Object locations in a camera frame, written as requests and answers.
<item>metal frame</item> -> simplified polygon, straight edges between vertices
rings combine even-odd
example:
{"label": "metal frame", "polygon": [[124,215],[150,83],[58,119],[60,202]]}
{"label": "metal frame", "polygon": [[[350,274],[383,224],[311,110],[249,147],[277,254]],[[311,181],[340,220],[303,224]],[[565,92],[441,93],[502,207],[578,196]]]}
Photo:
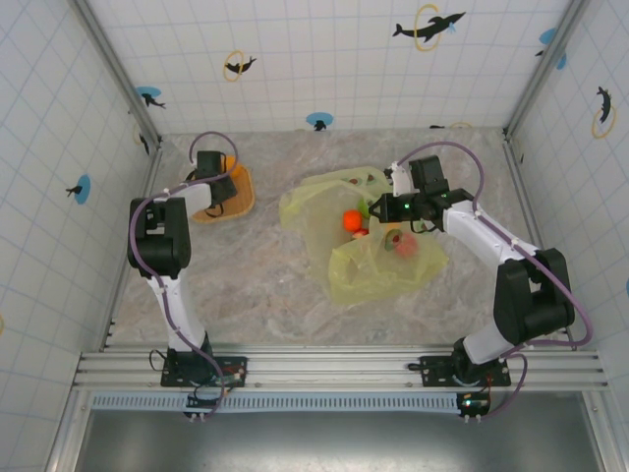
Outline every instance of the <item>metal frame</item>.
{"label": "metal frame", "polygon": [[[155,183],[155,178],[157,177],[157,170],[159,169],[159,164],[161,162],[161,157],[163,154],[163,149],[159,147],[150,163],[150,167],[148,168],[148,172],[144,176],[144,181],[141,186],[142,196],[150,195],[151,189],[153,188],[153,184]],[[113,317],[118,313],[120,309],[120,304],[122,303],[122,297],[125,293],[125,289],[127,287],[127,281],[129,280],[129,273],[131,272],[131,266],[127,261],[126,255],[121,258],[118,264],[118,270],[116,271],[116,286],[114,287],[114,291],[107,302],[107,308],[105,309],[105,313],[107,314],[107,318],[104,320],[103,325],[100,327],[98,332],[102,333],[102,338],[100,341],[99,349],[102,351],[105,349],[107,345],[107,338],[111,334],[111,327],[114,325]]]}
{"label": "metal frame", "polygon": [[[114,345],[105,352],[82,356],[48,472],[74,470],[92,409],[187,411],[184,400],[192,390],[161,387],[160,373],[149,366],[148,352],[165,348],[165,345],[141,343]],[[470,391],[469,388],[424,388],[421,376],[405,369],[407,363],[419,356],[443,355],[450,350],[450,346],[214,346],[217,355],[245,355],[250,359],[247,386],[234,390],[228,397],[229,408],[223,413],[441,409],[444,414],[452,414],[450,396]],[[623,470],[602,406],[601,393],[608,391],[609,386],[598,353],[535,349],[527,350],[526,354],[529,374],[523,391],[581,392],[601,468],[607,472]],[[159,369],[158,356],[154,361]],[[522,362],[509,359],[507,364],[515,384],[522,373]],[[496,387],[495,391],[508,392],[513,386]],[[215,394],[216,391],[204,393],[206,397]],[[345,403],[322,403],[330,398],[332,401],[341,398]]]}
{"label": "metal frame", "polygon": [[127,71],[116,56],[114,48],[111,46],[107,35],[105,34],[98,18],[94,14],[88,0],[71,0],[70,6],[77,14],[77,17],[83,24],[92,44],[98,51],[100,58],[112,75],[112,79],[118,86],[120,92],[124,95],[127,103],[131,107],[131,112],[138,121],[138,126],[146,140],[152,143],[153,148],[158,148],[160,143],[159,133],[153,124],[146,107],[142,103],[140,97],[136,93],[136,89],[129,79]]}
{"label": "metal frame", "polygon": [[524,221],[527,225],[531,242],[538,248],[544,249],[545,245],[543,243],[542,233],[540,232],[535,215],[533,214],[533,208],[531,207],[531,201],[529,200],[529,193],[524,186],[524,180],[522,179],[522,173],[520,172],[520,167],[518,166],[513,146],[511,143],[505,141],[502,143],[502,148],[504,150],[504,157],[507,161],[507,165],[509,166],[511,180],[513,180],[513,184],[515,186],[515,192],[518,196],[518,202],[520,203],[520,208],[522,209],[522,213],[524,215]]}
{"label": "metal frame", "polygon": [[572,0],[570,5],[568,5],[568,9],[557,27],[554,38],[543,53],[542,62],[529,80],[524,93],[522,93],[518,101],[518,106],[513,115],[511,115],[511,119],[509,119],[509,123],[505,128],[507,141],[511,141],[511,138],[524,123],[524,119],[533,107],[533,103],[540,94],[548,76],[565,52],[568,39],[570,39],[589,5],[590,0]]}
{"label": "metal frame", "polygon": [[[465,387],[424,388],[419,374],[406,365],[424,355],[447,355],[451,346],[257,346],[215,344],[217,356],[247,356],[247,385],[239,391],[257,392],[463,392]],[[153,371],[148,363],[151,349],[166,345],[116,346],[102,353],[82,356],[75,377],[78,391],[173,391],[159,384],[161,359],[154,356]],[[528,350],[529,374],[526,391],[607,390],[607,378],[599,355],[593,351],[565,349]],[[507,361],[515,384],[522,373],[522,361]],[[496,387],[509,391],[511,387]],[[192,391],[191,388],[176,389]]]}

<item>vent grille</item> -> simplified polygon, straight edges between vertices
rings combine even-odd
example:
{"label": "vent grille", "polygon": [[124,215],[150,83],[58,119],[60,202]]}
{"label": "vent grille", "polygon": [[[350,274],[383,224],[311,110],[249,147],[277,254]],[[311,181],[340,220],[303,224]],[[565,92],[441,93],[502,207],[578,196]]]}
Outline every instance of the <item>vent grille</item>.
{"label": "vent grille", "polygon": [[[211,394],[199,395],[212,398]],[[190,411],[187,393],[99,392],[94,410]],[[234,392],[223,401],[220,413],[280,411],[425,411],[458,413],[456,393],[250,393]]]}

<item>orange plate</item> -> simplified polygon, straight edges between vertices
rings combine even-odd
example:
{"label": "orange plate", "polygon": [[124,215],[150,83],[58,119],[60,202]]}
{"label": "orange plate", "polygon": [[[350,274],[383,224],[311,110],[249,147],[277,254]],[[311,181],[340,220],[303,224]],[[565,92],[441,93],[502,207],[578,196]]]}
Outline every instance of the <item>orange plate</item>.
{"label": "orange plate", "polygon": [[[236,186],[236,190],[238,191],[238,195],[223,202],[225,212],[216,218],[212,218],[211,216],[207,216],[205,210],[202,209],[201,211],[197,211],[193,214],[193,221],[196,221],[197,223],[217,223],[218,221],[244,216],[251,211],[256,203],[254,184],[252,183],[249,169],[244,165],[241,166],[241,168],[242,170],[238,173],[238,175],[232,178],[234,185]],[[212,208],[209,209],[208,212],[218,214],[220,209]]]}

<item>red ball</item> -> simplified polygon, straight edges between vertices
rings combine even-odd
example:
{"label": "red ball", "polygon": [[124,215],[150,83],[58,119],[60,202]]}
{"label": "red ball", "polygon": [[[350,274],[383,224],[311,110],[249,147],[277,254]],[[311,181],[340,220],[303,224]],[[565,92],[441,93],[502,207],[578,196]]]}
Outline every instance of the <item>red ball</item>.
{"label": "red ball", "polygon": [[350,233],[355,233],[363,227],[363,216],[357,209],[348,209],[343,213],[343,227]]}

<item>white tiled wall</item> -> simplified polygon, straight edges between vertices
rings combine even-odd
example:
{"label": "white tiled wall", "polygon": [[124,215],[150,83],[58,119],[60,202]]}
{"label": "white tiled wall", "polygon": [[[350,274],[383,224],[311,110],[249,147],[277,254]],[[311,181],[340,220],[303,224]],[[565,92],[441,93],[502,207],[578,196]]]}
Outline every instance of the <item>white tiled wall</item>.
{"label": "white tiled wall", "polygon": [[[439,13],[425,8],[418,28],[465,12],[456,32],[429,52],[392,37],[430,3]],[[333,115],[335,129],[504,126],[540,62],[541,34],[568,3],[91,1],[136,86],[161,90],[166,109],[148,110],[162,133],[311,129],[316,111]],[[223,68],[234,50],[257,60],[230,83]]]}
{"label": "white tiled wall", "polygon": [[127,110],[66,0],[0,2],[0,470],[41,470],[99,341],[148,165]]}
{"label": "white tiled wall", "polygon": [[[518,137],[543,239],[570,264],[615,394],[614,427],[629,433],[629,2],[595,0]],[[613,108],[595,132],[607,89]],[[615,116],[615,125],[610,129]]]}

